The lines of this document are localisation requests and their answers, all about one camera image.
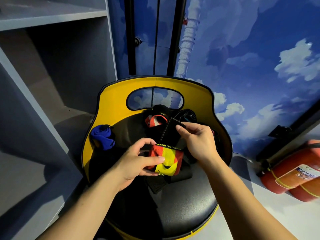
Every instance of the left hand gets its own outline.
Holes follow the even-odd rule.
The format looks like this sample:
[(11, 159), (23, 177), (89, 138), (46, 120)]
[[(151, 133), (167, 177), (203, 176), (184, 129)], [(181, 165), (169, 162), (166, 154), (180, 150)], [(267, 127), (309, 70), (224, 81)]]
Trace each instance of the left hand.
[(131, 184), (135, 177), (140, 176), (158, 176), (158, 173), (144, 169), (146, 166), (161, 164), (165, 161), (161, 156), (139, 156), (140, 149), (145, 144), (155, 145), (156, 142), (150, 138), (141, 138), (128, 148), (118, 162), (113, 166), (120, 177), (119, 191), (125, 189)]

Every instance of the yellow strap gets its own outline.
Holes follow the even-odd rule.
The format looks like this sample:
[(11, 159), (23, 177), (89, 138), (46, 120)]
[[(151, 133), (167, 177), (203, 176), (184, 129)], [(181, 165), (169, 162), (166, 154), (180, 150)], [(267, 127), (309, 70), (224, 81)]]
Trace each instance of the yellow strap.
[(308, 191), (305, 187), (303, 187), (302, 185), (300, 185), (300, 186), (301, 186), (301, 188), (304, 189), (307, 193), (311, 194), (311, 195), (314, 196), (314, 197), (320, 198), (320, 196), (317, 196), (317, 195), (309, 192), (309, 191)]
[(281, 182), (280, 179), (277, 178), (277, 176), (274, 174), (274, 172), (270, 168), (268, 168), (268, 171), (270, 171), (272, 173), (272, 175), (274, 176), (275, 180), (278, 183), (280, 183), (284, 188), (286, 188), (286, 189), (294, 189), (295, 188), (295, 187), (290, 187), (288, 185), (285, 185), (283, 182)]

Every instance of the right hand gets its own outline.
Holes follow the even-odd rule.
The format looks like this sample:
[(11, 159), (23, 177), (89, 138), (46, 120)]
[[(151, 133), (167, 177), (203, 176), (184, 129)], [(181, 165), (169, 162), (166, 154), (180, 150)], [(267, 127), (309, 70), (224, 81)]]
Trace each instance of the right hand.
[(176, 130), (186, 140), (191, 155), (202, 163), (221, 159), (216, 145), (214, 135), (209, 126), (190, 122), (182, 122), (186, 129), (177, 125)]

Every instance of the hand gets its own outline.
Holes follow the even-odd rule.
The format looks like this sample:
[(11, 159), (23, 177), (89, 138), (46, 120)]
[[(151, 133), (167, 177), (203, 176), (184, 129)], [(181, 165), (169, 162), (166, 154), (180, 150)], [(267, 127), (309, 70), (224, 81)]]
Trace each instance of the hand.
[(136, 143), (128, 148), (128, 150), (122, 155), (118, 162), (114, 165), (120, 177), (120, 189), (119, 191), (128, 187), (129, 184), (138, 175), (143, 176), (158, 176), (158, 173), (151, 172), (144, 169), (146, 166), (154, 166), (161, 164), (165, 161), (164, 157), (161, 156), (139, 156), (140, 149), (145, 144), (155, 145), (156, 142), (150, 138), (141, 138)]
[(195, 159), (202, 163), (221, 159), (214, 143), (214, 135), (209, 126), (190, 122), (182, 123), (186, 125), (186, 129), (177, 125), (176, 130), (186, 140), (188, 150)]

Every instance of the chair seat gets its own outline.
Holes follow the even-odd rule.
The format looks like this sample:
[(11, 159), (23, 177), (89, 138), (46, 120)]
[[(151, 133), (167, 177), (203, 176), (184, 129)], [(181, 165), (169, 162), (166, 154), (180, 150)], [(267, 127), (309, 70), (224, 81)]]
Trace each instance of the chair seat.
[(139, 239), (189, 235), (213, 214), (217, 201), (205, 172), (191, 165), (193, 177), (166, 185), (158, 194), (137, 177), (119, 192), (106, 216), (119, 230)]

